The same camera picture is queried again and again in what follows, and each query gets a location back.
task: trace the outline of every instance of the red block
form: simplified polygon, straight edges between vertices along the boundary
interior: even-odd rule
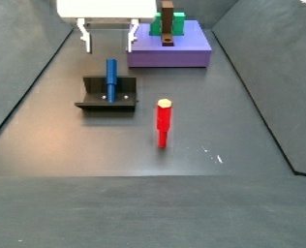
[[[169,129],[171,118],[171,101],[160,99],[156,105],[156,128],[157,132],[157,146],[160,148],[167,146],[167,132]]]

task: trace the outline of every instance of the black base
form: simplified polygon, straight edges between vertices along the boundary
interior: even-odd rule
[[[117,77],[115,87],[115,102],[107,101],[105,77],[83,77],[85,97],[83,103],[75,103],[81,109],[96,110],[135,110],[136,107],[136,78]]]

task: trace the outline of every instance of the purple platform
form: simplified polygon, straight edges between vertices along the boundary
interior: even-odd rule
[[[127,52],[128,67],[207,67],[211,46],[196,20],[185,20],[184,36],[173,36],[175,46],[161,46],[160,37],[149,36],[143,23],[136,32],[137,42]]]

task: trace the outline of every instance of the green block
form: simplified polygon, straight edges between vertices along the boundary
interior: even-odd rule
[[[172,35],[175,36],[184,35],[184,22],[185,22],[185,14],[173,13]],[[149,35],[160,36],[160,13],[155,14],[155,20],[151,23]]]
[[[173,13],[172,35],[184,35],[185,13]]]
[[[160,13],[155,14],[155,20],[151,23],[149,35],[160,36]]]

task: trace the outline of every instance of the gray wall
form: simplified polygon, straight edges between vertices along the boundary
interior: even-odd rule
[[[48,0],[0,1],[0,123],[68,33]]]
[[[306,173],[306,4],[239,0],[212,30],[291,165]]]
[[[189,18],[199,21],[203,28],[211,29],[225,12],[239,0],[172,0],[175,10],[185,12]]]

